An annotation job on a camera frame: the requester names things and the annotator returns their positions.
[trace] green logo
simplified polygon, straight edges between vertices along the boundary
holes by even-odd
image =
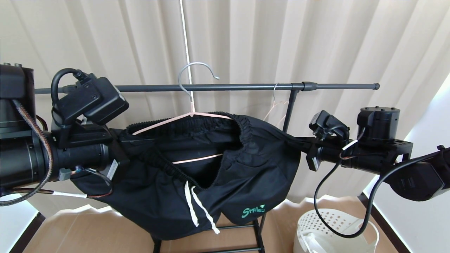
[[[255,212],[265,212],[266,210],[264,209],[266,205],[260,205],[259,207],[255,207],[255,208],[246,208],[244,209],[244,211],[242,212],[242,218],[247,217],[250,213],[255,213]]]

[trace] white plastic basket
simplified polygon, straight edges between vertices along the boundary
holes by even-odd
[[[343,234],[355,233],[363,222],[362,219],[335,209],[321,208],[319,212],[328,225]],[[325,227],[315,210],[311,210],[298,220],[294,253],[374,253],[379,232],[373,223],[369,221],[369,224],[377,234],[376,240],[370,244],[363,235],[347,239],[334,234]]]

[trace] clothes hanger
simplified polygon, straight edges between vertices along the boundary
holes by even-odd
[[[211,72],[212,76],[213,76],[215,79],[219,80],[219,77],[217,77],[217,76],[214,75],[214,73],[213,73],[211,67],[210,67],[208,64],[202,63],[202,62],[193,62],[193,63],[187,64],[186,66],[184,66],[184,67],[181,69],[180,73],[178,73],[178,85],[180,86],[180,88],[181,88],[184,92],[186,92],[186,94],[189,95],[189,98],[190,98],[190,101],[191,101],[191,111],[190,111],[189,113],[185,113],[185,114],[183,114],[183,115],[180,115],[180,116],[177,116],[177,117],[173,117],[173,118],[167,119],[167,120],[165,120],[165,121],[163,121],[163,122],[159,122],[159,123],[157,123],[157,124],[148,126],[148,127],[143,128],[143,129],[141,129],[141,130],[138,130],[138,131],[134,132],[133,135],[137,135],[137,134],[143,133],[143,132],[145,132],[145,131],[147,131],[147,130],[150,130],[150,129],[153,129],[153,128],[156,128],[156,127],[165,125],[165,124],[167,124],[167,123],[170,123],[170,122],[179,120],[179,119],[184,118],[184,117],[187,117],[187,116],[193,117],[194,115],[199,115],[199,116],[205,116],[205,117],[219,117],[219,118],[226,118],[226,119],[233,120],[232,118],[227,117],[227,116],[223,116],[223,115],[217,115],[217,114],[211,114],[211,113],[198,113],[198,112],[195,111],[194,94],[193,94],[192,91],[191,91],[191,92],[187,91],[187,90],[181,85],[181,74],[182,74],[183,71],[184,71],[185,69],[187,69],[189,66],[191,66],[191,65],[196,65],[196,64],[198,64],[198,65],[203,65],[203,66],[207,67],[207,68],[209,69],[209,71]]]
[[[269,114],[272,112],[272,110],[273,110],[277,105],[289,103],[289,101],[280,101],[280,102],[278,102],[278,103],[275,104],[275,89],[277,88],[277,85],[278,85],[278,84],[279,84],[279,83],[276,83],[276,84],[275,84],[274,91],[273,91],[273,94],[272,94],[272,96],[273,96],[273,98],[274,98],[274,100],[273,100],[273,102],[272,102],[272,107],[270,108],[270,110],[269,110],[269,112],[266,114],[266,116],[264,117],[263,121],[266,121],[266,119],[267,119],[267,117],[269,116]],[[284,118],[286,118],[286,115],[284,115],[284,116],[278,121],[278,123],[277,123],[275,126],[278,127],[278,125],[280,124],[280,122],[281,122]]]

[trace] dark brown baseboard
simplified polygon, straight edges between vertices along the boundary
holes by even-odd
[[[37,213],[9,253],[22,253],[44,220],[45,217],[40,212]]]
[[[358,198],[361,203],[367,208],[367,203],[369,202],[367,196],[364,193],[361,193]],[[370,214],[399,253],[411,253],[375,206],[372,206],[372,211],[370,212]]]

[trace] black fabric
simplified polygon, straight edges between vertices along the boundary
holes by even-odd
[[[185,183],[214,222],[223,213],[235,224],[255,220],[287,196],[300,162],[295,138],[262,120],[228,113],[233,120],[186,117],[137,136],[132,133],[160,121],[134,124],[120,131],[130,158],[128,171],[114,192],[98,199],[152,236],[171,240],[211,228],[194,202],[199,226],[192,222]],[[223,154],[207,160],[172,162]],[[105,192],[95,175],[72,178],[86,194]]]

